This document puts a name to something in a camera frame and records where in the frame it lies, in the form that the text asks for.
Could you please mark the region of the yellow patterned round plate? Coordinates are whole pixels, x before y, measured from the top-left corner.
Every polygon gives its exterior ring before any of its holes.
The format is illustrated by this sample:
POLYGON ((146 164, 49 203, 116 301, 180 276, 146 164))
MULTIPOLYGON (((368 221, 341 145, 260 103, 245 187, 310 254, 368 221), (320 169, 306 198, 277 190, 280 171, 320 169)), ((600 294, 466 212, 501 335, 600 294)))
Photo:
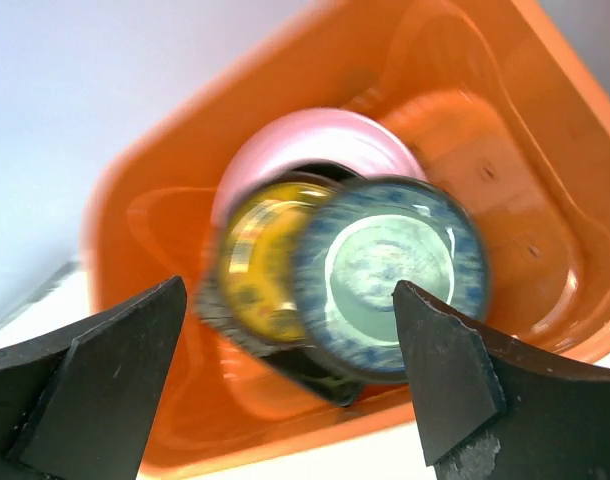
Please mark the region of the yellow patterned round plate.
POLYGON ((235 322, 272 345, 304 340, 292 295, 291 254, 311 215, 339 189, 313 174, 290 174, 243 195, 221 230, 216 279, 235 322))

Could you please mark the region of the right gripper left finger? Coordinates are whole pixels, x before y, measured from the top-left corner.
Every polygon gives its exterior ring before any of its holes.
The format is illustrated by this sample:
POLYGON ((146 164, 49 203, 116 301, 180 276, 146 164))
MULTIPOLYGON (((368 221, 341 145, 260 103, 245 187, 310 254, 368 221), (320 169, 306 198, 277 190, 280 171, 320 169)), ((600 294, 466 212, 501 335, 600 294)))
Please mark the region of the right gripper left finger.
POLYGON ((135 478, 186 305, 175 276, 0 348, 0 479, 135 478))

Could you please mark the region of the blue floral round plate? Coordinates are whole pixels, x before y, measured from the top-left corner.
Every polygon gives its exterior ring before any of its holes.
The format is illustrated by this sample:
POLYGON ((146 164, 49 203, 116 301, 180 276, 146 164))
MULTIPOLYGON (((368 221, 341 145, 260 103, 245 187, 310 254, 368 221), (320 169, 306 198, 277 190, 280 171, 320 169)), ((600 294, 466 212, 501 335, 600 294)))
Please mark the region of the blue floral round plate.
POLYGON ((488 249, 444 190, 402 176, 342 183, 299 232, 291 286, 315 358, 365 382, 402 383, 393 292, 410 281, 485 321, 488 249))

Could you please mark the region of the pink round plate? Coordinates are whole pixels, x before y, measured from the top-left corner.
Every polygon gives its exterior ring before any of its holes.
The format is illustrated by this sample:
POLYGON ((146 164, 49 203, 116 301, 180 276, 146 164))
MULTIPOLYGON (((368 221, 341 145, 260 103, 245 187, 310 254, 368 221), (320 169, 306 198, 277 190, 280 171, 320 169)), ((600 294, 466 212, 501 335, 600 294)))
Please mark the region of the pink round plate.
POLYGON ((316 160, 340 164, 363 177, 427 179, 411 151, 380 123, 338 108, 299 110, 261 128, 232 157, 214 196, 211 223, 222 224, 251 188, 316 160))

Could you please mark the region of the black floral square plate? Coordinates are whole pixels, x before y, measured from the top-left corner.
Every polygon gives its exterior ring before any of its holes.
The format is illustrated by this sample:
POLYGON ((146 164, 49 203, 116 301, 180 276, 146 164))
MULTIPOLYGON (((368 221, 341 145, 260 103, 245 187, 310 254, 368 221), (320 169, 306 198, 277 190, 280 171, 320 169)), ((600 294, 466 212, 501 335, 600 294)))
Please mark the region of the black floral square plate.
MULTIPOLYGON (((321 176, 338 183, 339 188, 342 181, 357 175, 340 164, 316 160, 287 170, 265 182, 290 174, 321 176)), ((299 344, 277 346, 252 336, 235 322, 216 279, 216 256, 221 230, 235 204, 222 224, 215 225, 209 269, 194 299, 194 310, 201 322, 219 336, 221 365, 230 390, 237 395, 260 397, 263 407, 275 407, 279 415, 296 410, 293 397, 300 390, 309 391, 316 402, 326 401, 340 407, 350 405, 363 390, 363 383, 315 359, 305 333, 304 340, 299 344)))

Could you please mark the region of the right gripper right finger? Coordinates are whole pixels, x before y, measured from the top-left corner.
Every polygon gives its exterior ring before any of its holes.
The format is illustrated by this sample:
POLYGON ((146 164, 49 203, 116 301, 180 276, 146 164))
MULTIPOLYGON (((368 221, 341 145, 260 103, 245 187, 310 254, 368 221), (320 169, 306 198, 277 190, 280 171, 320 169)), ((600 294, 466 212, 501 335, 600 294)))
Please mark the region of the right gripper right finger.
POLYGON ((393 305, 438 478, 610 479, 609 368, 524 343, 409 281, 393 305))

